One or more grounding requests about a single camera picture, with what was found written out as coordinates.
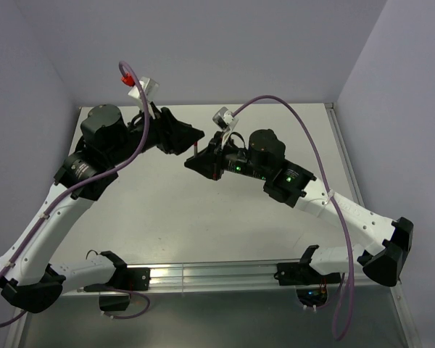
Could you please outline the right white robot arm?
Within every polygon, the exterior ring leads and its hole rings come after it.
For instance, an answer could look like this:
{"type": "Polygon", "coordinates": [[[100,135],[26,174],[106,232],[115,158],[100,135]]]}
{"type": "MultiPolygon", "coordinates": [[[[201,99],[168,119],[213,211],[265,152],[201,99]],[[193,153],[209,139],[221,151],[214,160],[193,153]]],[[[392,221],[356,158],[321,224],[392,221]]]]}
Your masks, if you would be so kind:
{"type": "Polygon", "coordinates": [[[321,278],[338,283],[342,273],[359,272],[382,286],[396,286],[411,250],[413,223],[405,217],[381,216],[327,189],[309,170],[288,161],[285,151],[285,144],[270,129],[253,132],[246,148],[217,132],[184,165],[214,181],[224,172],[260,179],[271,199],[348,234],[350,246],[309,246],[288,270],[277,271],[281,285],[312,285],[321,278]]]}

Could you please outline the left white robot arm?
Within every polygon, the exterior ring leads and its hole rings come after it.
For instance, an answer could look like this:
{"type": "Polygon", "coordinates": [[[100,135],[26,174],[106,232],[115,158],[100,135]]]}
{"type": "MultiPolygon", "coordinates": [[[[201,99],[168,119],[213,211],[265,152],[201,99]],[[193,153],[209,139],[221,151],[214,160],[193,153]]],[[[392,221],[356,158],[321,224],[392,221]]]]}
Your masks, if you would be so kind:
{"type": "Polygon", "coordinates": [[[66,158],[36,216],[0,257],[2,297],[21,310],[40,313],[60,295],[86,286],[101,291],[128,284],[126,263],[111,251],[73,265],[50,260],[78,219],[116,181],[117,169],[136,151],[157,147],[179,155],[204,137],[204,131],[154,107],[126,123],[112,104],[94,107],[81,123],[82,136],[66,158]]]}

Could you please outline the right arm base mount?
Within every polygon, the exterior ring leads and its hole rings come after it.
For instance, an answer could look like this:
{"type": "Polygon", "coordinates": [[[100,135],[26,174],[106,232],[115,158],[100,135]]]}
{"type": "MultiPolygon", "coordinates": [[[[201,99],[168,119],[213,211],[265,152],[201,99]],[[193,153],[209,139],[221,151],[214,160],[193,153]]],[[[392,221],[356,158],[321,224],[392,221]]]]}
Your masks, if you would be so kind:
{"type": "Polygon", "coordinates": [[[278,263],[273,277],[280,286],[303,286],[303,289],[297,289],[297,296],[308,307],[325,305],[328,285],[341,284],[344,280],[340,273],[321,275],[308,264],[300,262],[278,263]]]}

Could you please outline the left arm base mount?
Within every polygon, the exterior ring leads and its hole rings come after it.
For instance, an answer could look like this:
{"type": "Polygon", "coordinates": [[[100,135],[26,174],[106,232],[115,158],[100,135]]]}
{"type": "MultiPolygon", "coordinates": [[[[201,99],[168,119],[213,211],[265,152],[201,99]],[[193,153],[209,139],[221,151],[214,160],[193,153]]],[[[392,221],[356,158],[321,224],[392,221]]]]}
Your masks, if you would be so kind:
{"type": "Polygon", "coordinates": [[[149,289],[151,269],[147,267],[127,267],[119,275],[115,275],[106,284],[93,284],[84,286],[84,292],[99,292],[99,309],[104,314],[114,317],[133,317],[131,315],[118,314],[125,312],[135,299],[140,299],[144,308],[137,316],[144,314],[150,307],[150,299],[144,295],[149,289]]]}

